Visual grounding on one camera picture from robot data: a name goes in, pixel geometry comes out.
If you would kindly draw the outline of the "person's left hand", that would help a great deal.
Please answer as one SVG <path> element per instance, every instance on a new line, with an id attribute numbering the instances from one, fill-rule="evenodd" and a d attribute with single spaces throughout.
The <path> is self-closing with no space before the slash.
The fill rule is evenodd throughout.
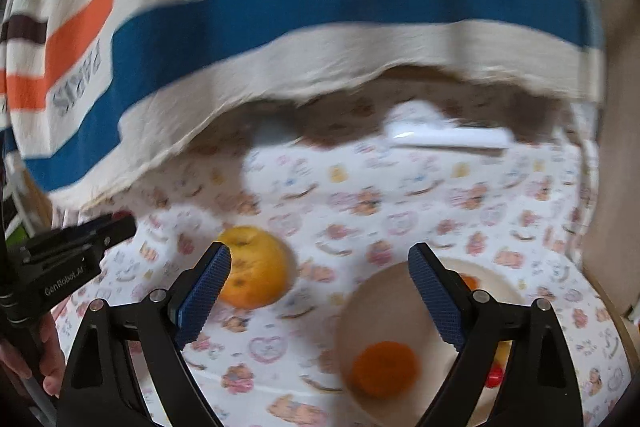
<path id="1" fill-rule="evenodd" d="M 65 357 L 58 330 L 51 312 L 43 315 L 37 325 L 35 354 L 27 353 L 27 343 L 32 340 L 26 331 L 27 341 L 14 343 L 1 335 L 1 362 L 13 373 L 25 379 L 34 376 L 34 369 L 42 376 L 42 387 L 51 397 L 59 397 L 65 373 Z"/>

